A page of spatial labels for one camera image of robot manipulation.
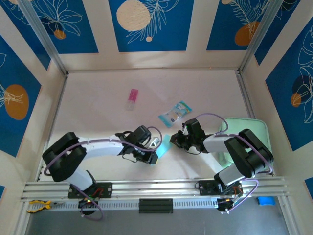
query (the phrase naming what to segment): mint green pillow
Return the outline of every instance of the mint green pillow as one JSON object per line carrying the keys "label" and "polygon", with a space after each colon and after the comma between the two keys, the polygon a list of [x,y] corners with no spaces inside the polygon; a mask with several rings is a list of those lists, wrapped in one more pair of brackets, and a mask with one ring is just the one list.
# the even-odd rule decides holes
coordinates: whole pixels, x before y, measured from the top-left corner
{"label": "mint green pillow", "polygon": [[[240,117],[228,117],[225,119],[228,123],[228,130],[225,134],[238,134],[244,129],[250,129],[260,141],[272,151],[269,141],[268,127],[261,120],[249,119],[249,118],[240,118]],[[223,122],[220,130],[225,130],[226,125]],[[234,163],[229,153],[219,153],[219,162],[223,168],[226,168]]]}

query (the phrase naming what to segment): wire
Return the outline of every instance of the wire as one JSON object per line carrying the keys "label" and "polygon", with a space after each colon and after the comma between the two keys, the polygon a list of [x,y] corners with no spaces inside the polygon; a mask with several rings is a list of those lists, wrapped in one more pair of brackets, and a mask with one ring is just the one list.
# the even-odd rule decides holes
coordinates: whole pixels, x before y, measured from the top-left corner
{"label": "wire", "polygon": [[239,189],[239,191],[240,191],[241,193],[243,193],[243,191],[241,190],[241,188],[239,188],[238,186],[235,186],[234,188]]}
{"label": "wire", "polygon": [[237,191],[236,191],[236,188],[235,187],[232,187],[233,189],[234,189],[234,192],[235,192],[235,195],[234,195],[234,197],[236,197],[236,195],[237,195]]}
{"label": "wire", "polygon": [[197,119],[197,118],[199,118],[201,116],[204,116],[204,115],[216,116],[216,117],[220,118],[226,124],[226,129],[215,133],[215,135],[221,134],[221,133],[223,133],[223,132],[228,130],[228,123],[227,123],[227,121],[224,118],[222,118],[220,115],[213,114],[213,113],[204,113],[204,114],[200,114],[200,115],[196,116],[195,119]]}
{"label": "wire", "polygon": [[195,188],[196,188],[197,190],[200,190],[200,188],[197,187],[197,184],[199,184],[199,182],[196,182],[196,183],[195,183]]}
{"label": "wire", "polygon": [[231,209],[229,209],[227,211],[227,213],[230,213],[233,209],[235,209],[237,206],[239,206],[240,204],[242,204],[251,194],[253,194],[253,192],[256,190],[256,188],[259,186],[259,181],[255,180],[255,179],[249,179],[249,180],[242,180],[242,181],[254,181],[256,182],[256,185],[254,186],[254,188],[239,202],[237,203],[235,206],[233,206]]}
{"label": "wire", "polygon": [[97,188],[97,190],[93,193],[93,195],[91,195],[92,197],[95,197],[96,194],[98,193],[98,197],[101,196],[101,194],[103,193],[103,188]]}
{"label": "wire", "polygon": [[221,204],[221,203],[225,203],[225,202],[229,202],[229,201],[230,201],[230,199],[229,199],[229,198],[226,198],[225,201],[218,202],[217,204]]}
{"label": "wire", "polygon": [[122,159],[128,160],[128,161],[130,161],[130,162],[132,162],[132,163],[136,163],[136,162],[138,162],[138,160],[137,160],[137,159],[136,159],[136,161],[133,161],[133,160],[130,160],[130,159],[128,159],[128,158],[124,158],[124,155],[125,155],[125,154],[123,154],[123,155],[122,155]]}
{"label": "wire", "polygon": [[199,155],[201,152],[199,153],[191,153],[191,152],[188,152],[186,149],[184,149],[186,153],[189,153],[189,154],[192,154],[192,155]]}
{"label": "wire", "polygon": [[72,185],[74,188],[76,188],[77,191],[79,191],[84,197],[88,198],[100,211],[101,213],[101,217],[100,218],[93,218],[93,217],[89,217],[89,216],[86,216],[83,214],[83,207],[81,207],[80,209],[80,214],[82,215],[83,218],[86,218],[86,219],[89,219],[89,220],[93,220],[93,221],[100,221],[102,220],[102,218],[104,217],[104,214],[103,214],[103,210],[101,209],[101,207],[95,203],[95,201],[89,197],[87,194],[85,194],[82,190],[80,190],[77,186],[75,185]]}
{"label": "wire", "polygon": [[269,171],[263,171],[261,173],[269,173],[271,174],[273,172],[273,168],[271,167],[271,165],[269,164],[269,162],[262,156],[262,154],[256,150],[255,147],[253,147],[248,141],[246,141],[244,138],[242,138],[241,136],[239,135],[235,135],[235,134],[230,134],[228,136],[233,136],[233,137],[236,137],[238,139],[240,139],[242,142],[244,142],[246,145],[248,145],[252,150],[253,152],[255,152],[260,158],[261,160],[265,163],[265,165],[267,165],[267,167],[269,168]]}

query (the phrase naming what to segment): beige circle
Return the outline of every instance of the beige circle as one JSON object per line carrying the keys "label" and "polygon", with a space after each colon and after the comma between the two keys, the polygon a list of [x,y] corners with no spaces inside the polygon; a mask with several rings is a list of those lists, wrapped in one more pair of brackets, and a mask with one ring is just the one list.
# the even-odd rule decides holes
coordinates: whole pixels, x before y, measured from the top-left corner
{"label": "beige circle", "polygon": [[117,10],[117,21],[127,31],[138,31],[150,22],[150,13],[138,0],[127,0]]}
{"label": "beige circle", "polygon": [[17,0],[8,0],[9,2],[11,2],[11,3],[13,3],[13,4],[15,4],[15,5],[17,5],[18,3],[17,3]]}
{"label": "beige circle", "polygon": [[222,0],[222,4],[227,5],[230,4],[233,0]]}

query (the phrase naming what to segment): leaf line drawing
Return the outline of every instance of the leaf line drawing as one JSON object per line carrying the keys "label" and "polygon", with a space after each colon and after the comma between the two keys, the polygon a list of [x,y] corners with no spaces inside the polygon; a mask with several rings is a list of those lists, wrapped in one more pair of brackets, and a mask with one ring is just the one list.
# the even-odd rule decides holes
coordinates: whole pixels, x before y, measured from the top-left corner
{"label": "leaf line drawing", "polygon": [[250,0],[231,0],[229,5],[233,7],[235,16],[240,19],[241,24],[249,29],[250,39],[253,37],[257,28],[257,21],[263,16],[272,0],[261,0],[256,7],[252,7]]}
{"label": "leaf line drawing", "polygon": [[[12,15],[21,20],[24,24],[29,25],[24,14],[15,1],[1,0],[4,5],[11,11]],[[30,1],[38,17],[43,23],[46,31],[54,35],[57,39],[66,38],[66,32],[81,35],[81,31],[76,25],[83,18],[83,15],[75,11],[68,10],[67,0],[32,0]]]}
{"label": "leaf line drawing", "polygon": [[[0,69],[5,63],[6,54],[0,53]],[[8,92],[0,83],[0,107],[2,107],[5,103],[10,104],[11,101],[23,104],[21,98],[23,95],[13,95]]]}
{"label": "leaf line drawing", "polygon": [[309,124],[313,121],[313,26],[303,40],[298,64],[300,65],[301,76],[294,83],[298,89],[293,91],[291,104],[294,107],[304,104],[303,122]]}
{"label": "leaf line drawing", "polygon": [[139,39],[151,42],[153,37],[167,24],[166,14],[174,9],[179,0],[127,0],[117,11],[120,25],[128,30],[128,44]]}

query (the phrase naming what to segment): white table surface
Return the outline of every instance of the white table surface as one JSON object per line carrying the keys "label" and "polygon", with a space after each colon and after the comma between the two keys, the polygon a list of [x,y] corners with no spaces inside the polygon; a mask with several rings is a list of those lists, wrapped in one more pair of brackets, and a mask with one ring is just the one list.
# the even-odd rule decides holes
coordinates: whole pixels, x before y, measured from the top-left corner
{"label": "white table surface", "polygon": [[[138,89],[134,110],[125,106],[131,89]],[[158,115],[183,100],[193,110],[168,129]],[[104,138],[140,125],[155,126],[163,135],[181,129],[183,121],[201,113],[222,117],[247,117],[246,108],[231,70],[154,69],[109,70],[71,73],[49,145],[66,132]],[[207,134],[217,132],[221,120],[198,119]],[[151,180],[211,178],[222,168],[212,154],[190,155],[173,146],[156,165],[131,163],[121,156],[102,156],[80,164],[96,180]],[[41,176],[41,181],[51,181]]]}

